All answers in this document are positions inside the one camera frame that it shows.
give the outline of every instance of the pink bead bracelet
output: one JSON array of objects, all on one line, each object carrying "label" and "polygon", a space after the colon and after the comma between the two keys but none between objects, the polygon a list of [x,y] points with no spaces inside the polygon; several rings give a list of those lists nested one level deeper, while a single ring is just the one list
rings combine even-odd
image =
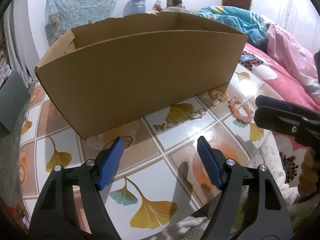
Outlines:
[{"label": "pink bead bracelet", "polygon": [[[239,110],[236,109],[236,104],[242,105],[243,109],[247,113],[248,116],[244,116],[239,112]],[[240,97],[233,97],[229,99],[229,108],[231,110],[231,113],[233,114],[233,117],[241,122],[251,122],[253,119],[253,111],[249,104]]]}]

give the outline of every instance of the teal ginkgo leaf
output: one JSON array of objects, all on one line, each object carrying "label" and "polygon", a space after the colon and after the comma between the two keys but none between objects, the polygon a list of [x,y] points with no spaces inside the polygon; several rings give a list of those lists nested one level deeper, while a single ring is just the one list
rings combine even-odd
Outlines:
[{"label": "teal ginkgo leaf", "polygon": [[248,123],[240,122],[237,119],[235,119],[232,123],[240,128],[244,128],[248,125]]},{"label": "teal ginkgo leaf", "polygon": [[124,181],[124,187],[110,192],[110,197],[112,197],[112,199],[114,199],[117,204],[121,204],[124,206],[136,204],[138,202],[138,199],[127,189],[127,181]]}]

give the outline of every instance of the blue gripper pad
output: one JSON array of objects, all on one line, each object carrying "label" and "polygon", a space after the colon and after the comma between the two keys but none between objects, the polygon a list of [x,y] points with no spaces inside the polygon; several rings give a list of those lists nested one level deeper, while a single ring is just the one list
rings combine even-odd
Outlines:
[{"label": "blue gripper pad", "polygon": [[293,110],[292,106],[288,102],[266,97],[263,95],[260,95],[257,97],[256,105],[258,108],[261,106],[267,106],[267,107],[271,107],[271,108],[286,111],[286,112],[292,112]]},{"label": "blue gripper pad", "polygon": [[208,145],[203,136],[198,139],[197,150],[210,182],[212,185],[215,185],[218,190],[222,190],[222,185],[224,183],[221,178],[220,167],[214,158],[214,155],[211,153],[212,148]]},{"label": "blue gripper pad", "polygon": [[103,190],[105,186],[110,184],[113,176],[116,174],[123,152],[124,141],[121,137],[117,137],[109,149],[108,157],[100,167],[99,181],[96,184],[98,190]]}]

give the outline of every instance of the blue blanket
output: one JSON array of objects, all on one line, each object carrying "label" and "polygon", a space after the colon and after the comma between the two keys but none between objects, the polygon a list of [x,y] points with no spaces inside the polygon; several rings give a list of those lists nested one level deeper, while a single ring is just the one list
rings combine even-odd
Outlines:
[{"label": "blue blanket", "polygon": [[232,7],[207,6],[199,10],[199,16],[229,25],[248,35],[248,43],[263,49],[268,43],[268,24],[261,14]]}]

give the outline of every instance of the open cardboard box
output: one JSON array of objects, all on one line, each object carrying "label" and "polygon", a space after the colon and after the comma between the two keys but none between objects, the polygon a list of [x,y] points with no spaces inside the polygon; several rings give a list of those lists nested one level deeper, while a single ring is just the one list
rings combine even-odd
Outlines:
[{"label": "open cardboard box", "polygon": [[229,82],[246,41],[191,14],[135,14],[67,31],[35,72],[87,138]]}]

